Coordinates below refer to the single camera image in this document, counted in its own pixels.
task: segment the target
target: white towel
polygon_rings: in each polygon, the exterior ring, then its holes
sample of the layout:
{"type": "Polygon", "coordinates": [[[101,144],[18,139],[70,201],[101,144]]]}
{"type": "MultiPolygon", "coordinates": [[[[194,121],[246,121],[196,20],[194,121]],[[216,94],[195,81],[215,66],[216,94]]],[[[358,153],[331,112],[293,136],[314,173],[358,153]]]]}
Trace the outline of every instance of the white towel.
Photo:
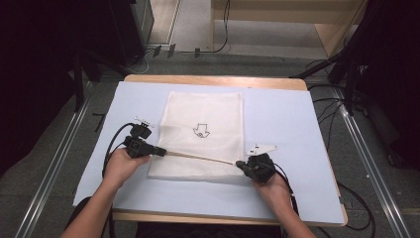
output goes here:
{"type": "Polygon", "coordinates": [[[149,177],[227,183],[242,178],[243,172],[235,166],[235,161],[244,159],[242,98],[241,93],[171,92],[160,122],[158,146],[231,165],[153,157],[149,177]]]}

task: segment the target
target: hand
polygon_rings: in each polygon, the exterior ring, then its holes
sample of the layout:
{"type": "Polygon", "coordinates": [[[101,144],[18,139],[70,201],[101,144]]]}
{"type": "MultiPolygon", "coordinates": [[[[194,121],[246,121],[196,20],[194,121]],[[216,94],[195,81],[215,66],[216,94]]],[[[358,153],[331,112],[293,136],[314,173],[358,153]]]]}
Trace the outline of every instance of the hand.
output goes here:
{"type": "Polygon", "coordinates": [[[267,183],[253,181],[253,186],[273,212],[292,208],[288,187],[279,175],[275,174],[267,183]]]}
{"type": "Polygon", "coordinates": [[[104,181],[108,181],[119,188],[139,166],[147,163],[150,159],[150,156],[132,159],[125,148],[117,149],[109,159],[104,181]]]}

